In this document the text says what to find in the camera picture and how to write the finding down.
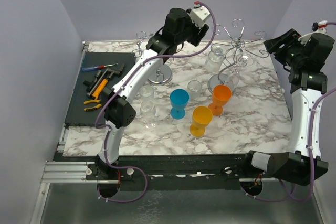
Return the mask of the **clear ribbed wine glass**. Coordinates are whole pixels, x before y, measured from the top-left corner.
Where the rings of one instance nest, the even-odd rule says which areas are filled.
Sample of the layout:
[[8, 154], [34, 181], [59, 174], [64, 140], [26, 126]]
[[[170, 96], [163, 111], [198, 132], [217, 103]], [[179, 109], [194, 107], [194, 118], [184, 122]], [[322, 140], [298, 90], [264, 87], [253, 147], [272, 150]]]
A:
[[154, 89], [152, 88], [152, 86], [150, 85], [143, 85], [140, 89], [139, 89], [139, 95], [141, 98], [141, 101], [152, 101], [154, 102], [155, 100], [155, 96], [154, 96]]

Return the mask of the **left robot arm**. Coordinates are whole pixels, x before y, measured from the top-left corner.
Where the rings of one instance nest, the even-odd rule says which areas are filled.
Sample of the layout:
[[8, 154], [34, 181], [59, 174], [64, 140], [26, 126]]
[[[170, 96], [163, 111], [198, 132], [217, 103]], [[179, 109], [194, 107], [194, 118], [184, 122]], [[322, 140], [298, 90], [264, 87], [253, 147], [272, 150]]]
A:
[[106, 95], [107, 100], [97, 118], [104, 124], [96, 128], [106, 129], [102, 148], [97, 155], [98, 173], [104, 179], [116, 175], [114, 162], [119, 157], [119, 147], [125, 128], [134, 120], [135, 109], [131, 103], [150, 75], [170, 58], [179, 58], [177, 48], [185, 42], [197, 47], [209, 30], [206, 21], [216, 22], [211, 9], [202, 2], [195, 2], [192, 9], [172, 8], [164, 25], [148, 40], [145, 51], [131, 70], [115, 84]]

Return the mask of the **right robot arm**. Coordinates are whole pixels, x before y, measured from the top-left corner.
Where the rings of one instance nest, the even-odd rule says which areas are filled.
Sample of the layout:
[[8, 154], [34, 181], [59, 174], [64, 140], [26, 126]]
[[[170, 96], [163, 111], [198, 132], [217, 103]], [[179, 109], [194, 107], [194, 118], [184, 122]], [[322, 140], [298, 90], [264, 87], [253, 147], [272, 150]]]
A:
[[300, 35], [290, 29], [264, 42], [266, 51], [284, 67], [289, 67], [293, 105], [292, 129], [288, 148], [283, 153], [249, 152], [250, 160], [241, 165], [249, 178], [260, 171], [297, 185], [313, 183], [328, 171], [319, 147], [320, 110], [327, 91], [327, 76], [321, 71], [335, 40], [325, 25]]

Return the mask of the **tall clear flute glass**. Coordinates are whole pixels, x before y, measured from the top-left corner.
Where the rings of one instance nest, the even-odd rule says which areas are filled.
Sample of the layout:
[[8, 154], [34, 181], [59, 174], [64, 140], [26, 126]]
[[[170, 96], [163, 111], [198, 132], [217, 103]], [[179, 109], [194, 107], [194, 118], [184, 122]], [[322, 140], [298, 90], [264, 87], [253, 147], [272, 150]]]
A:
[[232, 92], [238, 87], [241, 72], [254, 64], [254, 58], [251, 54], [241, 52], [234, 56], [233, 61], [233, 71], [225, 82]]

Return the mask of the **small clear wine glass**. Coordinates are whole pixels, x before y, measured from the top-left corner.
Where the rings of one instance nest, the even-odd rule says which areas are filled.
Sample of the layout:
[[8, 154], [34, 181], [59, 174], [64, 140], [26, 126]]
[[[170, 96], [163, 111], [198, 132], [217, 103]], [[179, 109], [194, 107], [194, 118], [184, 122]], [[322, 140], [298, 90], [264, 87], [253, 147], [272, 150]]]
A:
[[225, 47], [222, 44], [211, 45], [211, 50], [205, 61], [208, 72], [218, 72], [224, 60]]

